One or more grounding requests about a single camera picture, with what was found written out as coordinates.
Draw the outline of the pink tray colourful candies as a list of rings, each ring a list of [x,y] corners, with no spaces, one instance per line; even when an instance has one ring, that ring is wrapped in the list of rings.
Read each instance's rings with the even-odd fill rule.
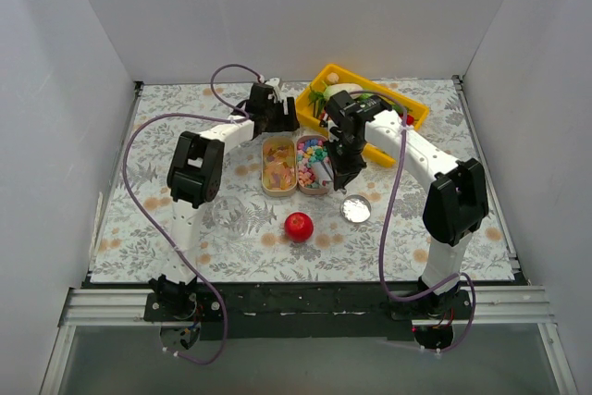
[[[326,142],[327,139],[320,135],[305,135],[295,142],[298,188],[304,194],[324,195],[332,186],[321,187],[311,169],[314,161],[328,157]]]

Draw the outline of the beige tray gummy candies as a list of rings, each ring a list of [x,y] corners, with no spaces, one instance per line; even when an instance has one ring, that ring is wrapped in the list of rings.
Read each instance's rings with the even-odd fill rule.
[[[296,150],[290,138],[272,136],[262,145],[261,183],[265,194],[287,197],[297,189]]]

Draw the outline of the silver jar lid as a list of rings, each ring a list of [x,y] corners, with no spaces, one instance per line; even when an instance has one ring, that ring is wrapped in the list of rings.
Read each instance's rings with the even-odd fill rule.
[[[371,216],[371,211],[370,202],[358,194],[346,196],[340,206],[341,215],[353,224],[367,221]]]

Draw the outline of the clear glass jar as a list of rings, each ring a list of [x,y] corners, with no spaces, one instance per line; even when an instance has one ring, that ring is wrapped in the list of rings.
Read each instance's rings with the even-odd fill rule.
[[[246,207],[234,196],[219,196],[212,210],[216,234],[227,240],[237,240],[248,231]]]

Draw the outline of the metal scoop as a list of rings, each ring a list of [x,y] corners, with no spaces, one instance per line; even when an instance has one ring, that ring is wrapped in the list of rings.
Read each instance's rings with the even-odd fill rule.
[[[333,170],[328,157],[316,160],[311,164],[311,169],[316,177],[316,182],[321,187],[329,187],[333,183]]]

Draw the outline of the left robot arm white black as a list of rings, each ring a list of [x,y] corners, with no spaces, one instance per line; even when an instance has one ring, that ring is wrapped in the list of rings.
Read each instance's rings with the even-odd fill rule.
[[[201,132],[183,131],[177,139],[166,176],[173,203],[172,232],[165,233],[177,258],[162,276],[150,281],[165,309],[176,320],[190,319],[197,308],[188,292],[195,280],[205,282],[191,263],[198,224],[222,183],[226,154],[263,133],[293,132],[300,127],[293,97],[279,98],[278,88],[256,82],[244,105],[226,118],[205,117],[213,126]]]

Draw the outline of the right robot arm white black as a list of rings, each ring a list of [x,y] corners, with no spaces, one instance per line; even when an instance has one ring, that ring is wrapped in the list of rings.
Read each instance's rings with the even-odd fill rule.
[[[415,293],[387,295],[393,308],[407,305],[417,314],[442,317],[459,291],[467,245],[489,213],[483,165],[440,151],[408,125],[406,108],[383,94],[341,90],[328,99],[325,112],[335,190],[345,190],[366,167],[368,144],[395,159],[396,183],[408,172],[424,189],[422,220],[431,238],[425,269]]]

